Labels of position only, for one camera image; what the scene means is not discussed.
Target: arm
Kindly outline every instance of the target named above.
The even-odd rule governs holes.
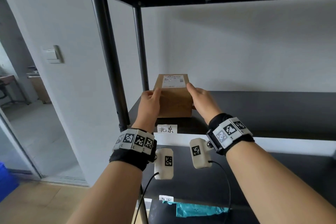
[[[133,128],[153,132],[159,114],[160,89],[141,95]],[[139,195],[142,171],[122,161],[107,165],[67,224],[129,224]]]
[[[187,88],[207,124],[222,113],[206,90]],[[336,223],[336,209],[256,143],[241,141],[226,158],[261,224]]]

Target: cardboard box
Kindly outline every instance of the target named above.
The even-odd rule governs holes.
[[[159,118],[191,117],[193,99],[187,74],[159,74],[154,89],[162,89]]]

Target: wooden floor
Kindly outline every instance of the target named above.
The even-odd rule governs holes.
[[[0,224],[65,224],[87,191],[79,186],[21,183],[0,202]],[[136,223],[141,224],[140,215]]]

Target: hand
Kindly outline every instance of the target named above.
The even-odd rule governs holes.
[[[195,88],[190,82],[187,83],[187,90],[192,96],[196,110],[207,124],[209,124],[213,117],[223,113],[208,91]]]
[[[160,94],[160,88],[156,88],[155,91],[144,91],[141,94],[138,116],[132,128],[140,128],[146,130],[148,133],[153,132],[160,112]]]

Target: wristband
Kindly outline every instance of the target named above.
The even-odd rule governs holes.
[[[226,153],[240,141],[254,142],[252,133],[245,125],[231,115],[221,113],[209,122],[207,137],[220,155]]]
[[[144,171],[148,162],[155,160],[156,145],[154,135],[140,129],[127,129],[118,137],[110,162],[123,161]]]

